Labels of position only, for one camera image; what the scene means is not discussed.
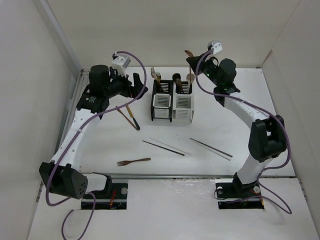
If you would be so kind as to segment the silver fork green handle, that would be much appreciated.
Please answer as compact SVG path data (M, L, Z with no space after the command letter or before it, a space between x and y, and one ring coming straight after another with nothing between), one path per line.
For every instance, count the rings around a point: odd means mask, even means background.
M158 86L159 86L159 88L161 89L161 88L162 88L162 86L161 86L161 79L162 79L162 77L161 77L160 72L156 71L156 72L155 72L155 77L156 77Z

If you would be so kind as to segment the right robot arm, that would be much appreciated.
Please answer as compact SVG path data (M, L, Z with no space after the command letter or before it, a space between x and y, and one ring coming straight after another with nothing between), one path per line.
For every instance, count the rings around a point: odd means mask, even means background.
M237 75L236 63L228 58L221 62L208 50L200 56L194 56L186 50L189 66L195 76L204 74L215 85L213 91L216 101L238 116L249 128L249 155L244 165L238 170L232 182L217 186L219 199L246 199L257 195L258 180L268 169L268 164L281 153L290 150L284 119L258 107L241 95L234 84Z

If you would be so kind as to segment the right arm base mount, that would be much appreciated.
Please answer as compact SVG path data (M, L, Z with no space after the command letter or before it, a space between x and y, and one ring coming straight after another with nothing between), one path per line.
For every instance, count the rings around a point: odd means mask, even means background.
M214 197L220 210L265 209L257 182L241 185L234 179L220 179L215 187Z

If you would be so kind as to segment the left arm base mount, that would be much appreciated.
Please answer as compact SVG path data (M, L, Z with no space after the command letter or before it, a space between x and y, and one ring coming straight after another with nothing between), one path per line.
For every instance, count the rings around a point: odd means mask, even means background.
M88 187L81 200L82 210L91 210L94 205L95 210L126 210L128 196L128 181L113 180L110 175L101 173L85 174L88 179Z

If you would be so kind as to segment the copper fork long handle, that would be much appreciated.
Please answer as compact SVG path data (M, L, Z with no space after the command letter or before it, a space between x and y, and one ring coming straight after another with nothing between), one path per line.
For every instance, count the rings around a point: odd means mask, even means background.
M150 68L150 73L151 73L151 76L156 80L156 75L155 75L155 68L154 67L151 67Z

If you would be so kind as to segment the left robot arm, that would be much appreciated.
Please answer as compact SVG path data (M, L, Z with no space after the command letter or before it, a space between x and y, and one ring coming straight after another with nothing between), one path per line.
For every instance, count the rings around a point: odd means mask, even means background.
M120 95L134 102L147 91L146 81L141 80L136 72L133 73L133 80L129 80L121 66L91 67L88 85L76 105L72 124L62 144L50 162L42 162L39 167L49 206L55 205L50 201L50 194L64 196L66 200L81 199L91 192L103 199L111 195L108 175L82 174L79 171L83 152L103 115L112 111L109 108L111 98Z

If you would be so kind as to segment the black spoon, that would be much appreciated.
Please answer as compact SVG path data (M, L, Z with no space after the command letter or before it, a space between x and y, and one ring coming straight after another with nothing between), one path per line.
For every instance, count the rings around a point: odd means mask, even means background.
M181 75L179 73L174 73L172 75L172 80L178 85L181 83Z

